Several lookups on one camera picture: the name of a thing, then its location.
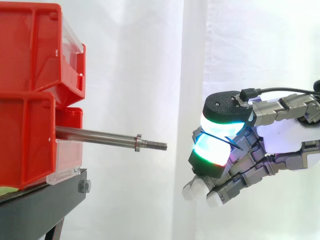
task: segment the metal rod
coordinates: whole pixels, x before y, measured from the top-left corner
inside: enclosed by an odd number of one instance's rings
[[[55,135],[57,139],[129,148],[134,149],[136,152],[139,152],[140,148],[166,151],[168,147],[167,144],[163,142],[142,140],[141,134],[137,136],[127,136],[66,126],[56,126]]]

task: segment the glowing green light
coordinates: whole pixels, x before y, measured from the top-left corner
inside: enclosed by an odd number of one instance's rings
[[[215,123],[206,119],[203,114],[200,119],[200,124],[206,133],[217,136],[219,138],[234,136],[245,125],[244,122],[229,123],[229,124]]]
[[[202,134],[194,145],[194,151],[208,162],[224,166],[228,161],[231,148],[228,143]]]

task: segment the white curtain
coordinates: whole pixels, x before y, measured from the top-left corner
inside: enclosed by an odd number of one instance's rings
[[[225,206],[185,202],[192,131],[211,93],[312,89],[319,5],[291,0],[56,0],[86,44],[86,129],[168,142],[167,152],[85,144],[87,198],[62,240],[318,239],[320,164],[283,171]]]
[[[208,0],[203,99],[243,88],[312,90],[320,79],[319,7],[312,0]],[[319,172],[320,164],[280,171],[219,209],[198,201],[195,239],[319,239]]]

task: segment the red plastic bin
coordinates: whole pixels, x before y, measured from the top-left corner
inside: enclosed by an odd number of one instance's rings
[[[0,2],[0,92],[50,92],[65,108],[85,98],[86,47],[53,3]]]
[[[56,169],[55,99],[0,93],[0,187],[24,189]]]

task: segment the robotic hand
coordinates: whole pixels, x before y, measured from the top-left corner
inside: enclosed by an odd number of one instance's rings
[[[313,86],[318,92],[249,88],[208,96],[192,136],[188,161],[196,175],[183,188],[184,199],[206,196],[210,207],[219,207],[265,176],[315,165],[320,160],[319,84]],[[304,94],[249,101],[273,91]]]

